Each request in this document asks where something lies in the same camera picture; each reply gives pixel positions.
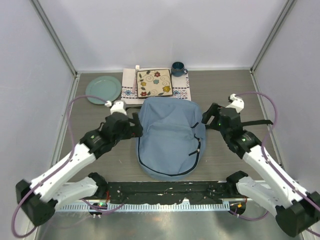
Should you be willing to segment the blue student backpack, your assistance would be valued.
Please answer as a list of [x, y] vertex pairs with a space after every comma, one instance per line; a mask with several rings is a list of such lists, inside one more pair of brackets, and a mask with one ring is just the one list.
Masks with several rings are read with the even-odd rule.
[[206, 127], [197, 103], [149, 97], [138, 118], [143, 131], [136, 139], [136, 155], [147, 175], [158, 181], [179, 181], [196, 169], [206, 148]]

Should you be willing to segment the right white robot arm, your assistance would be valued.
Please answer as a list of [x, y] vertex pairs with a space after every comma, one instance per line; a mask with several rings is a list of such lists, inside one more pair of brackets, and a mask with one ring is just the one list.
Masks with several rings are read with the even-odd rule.
[[267, 210], [290, 237], [296, 237], [320, 220], [320, 195], [308, 192], [267, 153], [261, 141], [241, 122], [244, 104], [223, 107], [213, 103], [202, 115], [207, 129], [220, 132], [228, 148], [249, 164], [267, 186], [237, 171], [227, 178], [226, 193], [248, 197]]

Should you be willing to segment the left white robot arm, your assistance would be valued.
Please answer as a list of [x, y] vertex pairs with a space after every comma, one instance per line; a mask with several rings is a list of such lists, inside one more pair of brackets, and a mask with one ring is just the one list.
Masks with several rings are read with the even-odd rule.
[[97, 129], [88, 131], [71, 152], [42, 175], [15, 186], [16, 200], [28, 219], [38, 227], [46, 223], [62, 206], [81, 198], [100, 200], [107, 192], [105, 179], [94, 172], [70, 186], [64, 184], [84, 167], [90, 165], [121, 140], [141, 137], [143, 127], [138, 113], [129, 118], [113, 112]]

